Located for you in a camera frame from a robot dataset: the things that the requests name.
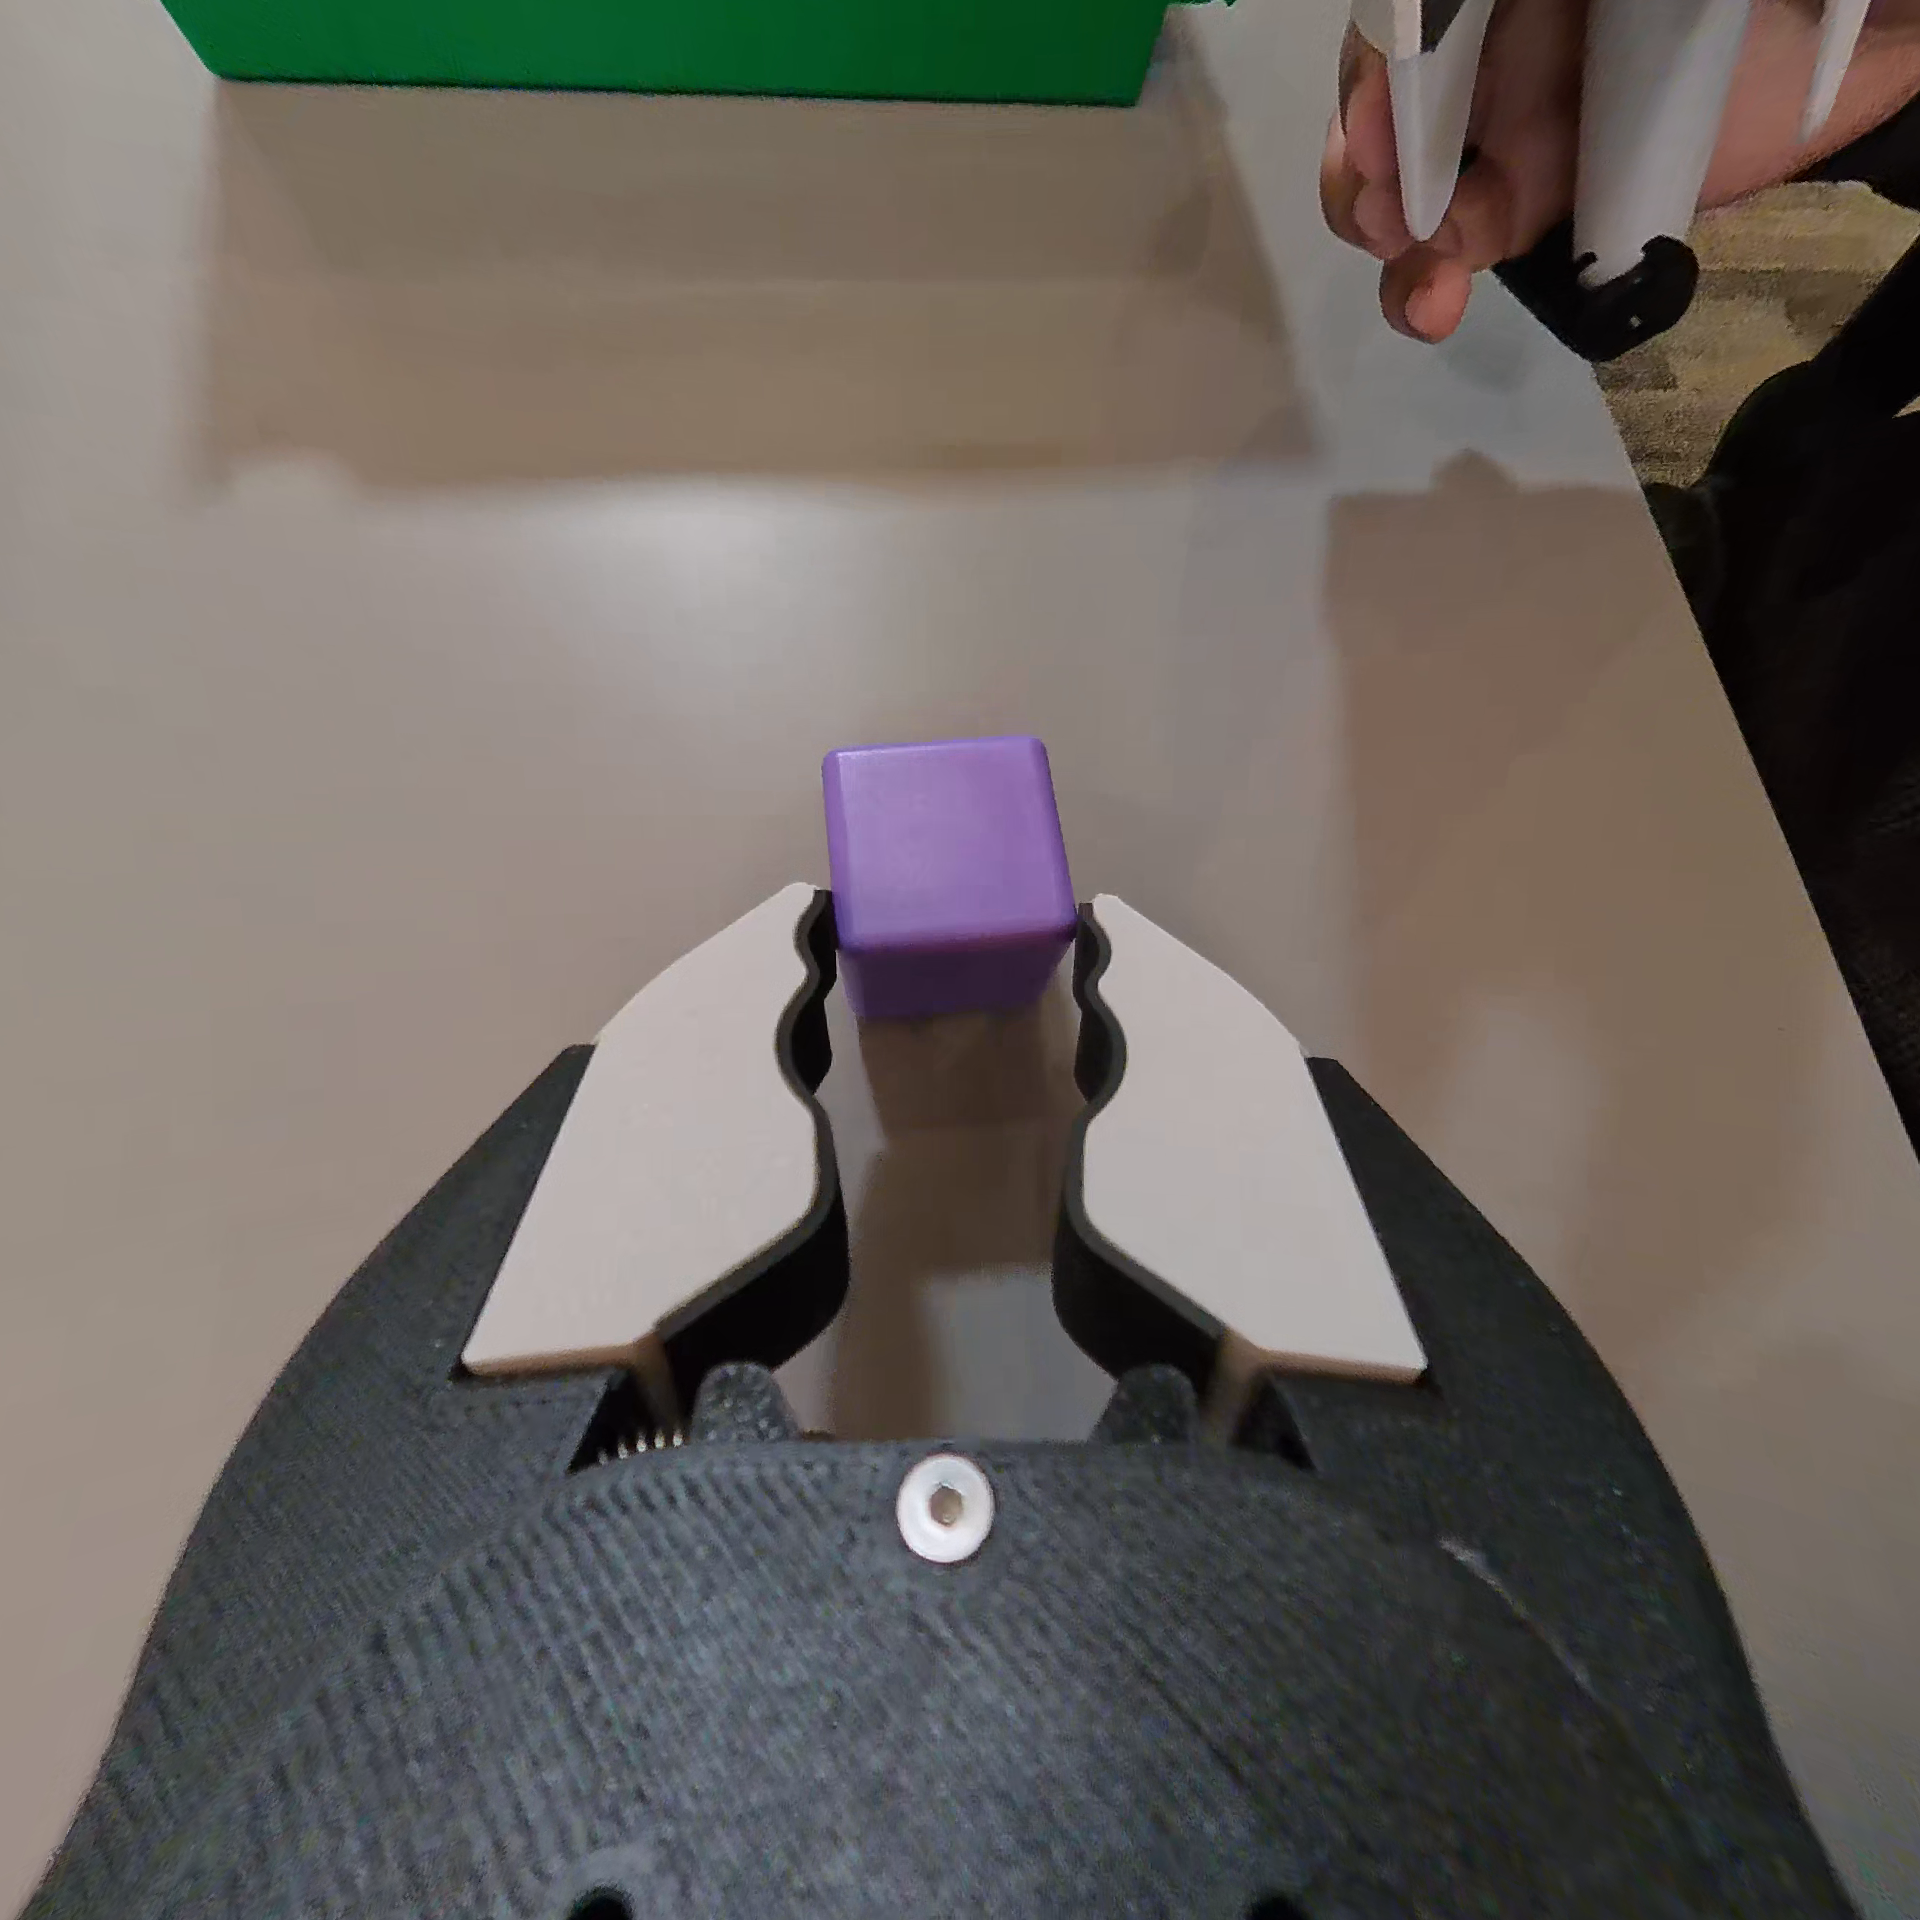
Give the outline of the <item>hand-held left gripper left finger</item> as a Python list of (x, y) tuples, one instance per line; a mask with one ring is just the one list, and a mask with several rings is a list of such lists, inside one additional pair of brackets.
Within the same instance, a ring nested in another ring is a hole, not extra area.
[(789, 882), (594, 1038), (463, 1344), (479, 1378), (618, 1370), (682, 1425), (723, 1366), (774, 1373), (850, 1288), (818, 1090), (833, 897)]

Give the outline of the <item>green plastic bin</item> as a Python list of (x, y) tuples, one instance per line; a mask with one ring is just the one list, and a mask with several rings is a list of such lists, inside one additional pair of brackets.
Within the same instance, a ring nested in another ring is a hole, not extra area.
[(1134, 105), (1169, 3), (167, 3), (220, 80)]

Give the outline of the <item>purple cube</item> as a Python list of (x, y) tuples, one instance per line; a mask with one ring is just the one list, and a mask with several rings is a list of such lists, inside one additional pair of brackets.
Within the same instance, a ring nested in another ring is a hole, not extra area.
[(1076, 901), (1038, 736), (827, 752), (823, 817), (859, 1022), (1011, 1016), (1045, 995)]

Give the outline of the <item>person's right forearm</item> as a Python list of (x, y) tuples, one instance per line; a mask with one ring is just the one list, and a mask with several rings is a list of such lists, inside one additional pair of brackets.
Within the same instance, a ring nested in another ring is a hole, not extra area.
[(1918, 99), (1847, 143), (1833, 128), (1796, 139), (1745, 194), (1801, 184), (1862, 185), (1892, 207), (1918, 210)]

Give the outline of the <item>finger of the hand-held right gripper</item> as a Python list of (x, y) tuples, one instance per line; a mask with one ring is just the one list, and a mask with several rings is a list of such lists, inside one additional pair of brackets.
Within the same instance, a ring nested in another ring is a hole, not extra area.
[(1819, 3), (1815, 5), (1815, 56), (1807, 74), (1807, 90), (1799, 113), (1799, 143), (1818, 145), (1833, 123), (1844, 128), (1853, 113), (1858, 86), (1851, 80), (1858, 45), (1875, 17), (1875, 3)]
[(1467, 151), (1482, 47), (1497, 5), (1447, 7), (1451, 15), (1433, 47), (1387, 59), (1401, 217), (1418, 245), (1433, 241), (1450, 215)]

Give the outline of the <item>person's dark clothing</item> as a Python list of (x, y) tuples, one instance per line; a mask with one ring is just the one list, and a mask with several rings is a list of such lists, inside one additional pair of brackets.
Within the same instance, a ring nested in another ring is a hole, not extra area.
[(1918, 419), (1806, 361), (1646, 504), (1918, 1142)]

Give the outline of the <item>grey desk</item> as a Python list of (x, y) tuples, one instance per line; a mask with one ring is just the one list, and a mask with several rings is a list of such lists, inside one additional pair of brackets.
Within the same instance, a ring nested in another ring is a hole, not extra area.
[(1915, 1654), (1915, 1165), (1594, 375), (1139, 115), (261, 95), (5, 5), (5, 1663), (117, 1691), (306, 1318), (543, 1059), (1036, 733), (1556, 1285), (1764, 1663)]

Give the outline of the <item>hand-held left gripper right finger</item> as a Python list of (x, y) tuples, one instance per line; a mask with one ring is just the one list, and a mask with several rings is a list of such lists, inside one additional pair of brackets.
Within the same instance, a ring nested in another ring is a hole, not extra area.
[(1413, 1387), (1401, 1298), (1306, 1048), (1116, 895), (1078, 911), (1051, 1302), (1107, 1376), (1170, 1370), (1218, 1434), (1261, 1382)]

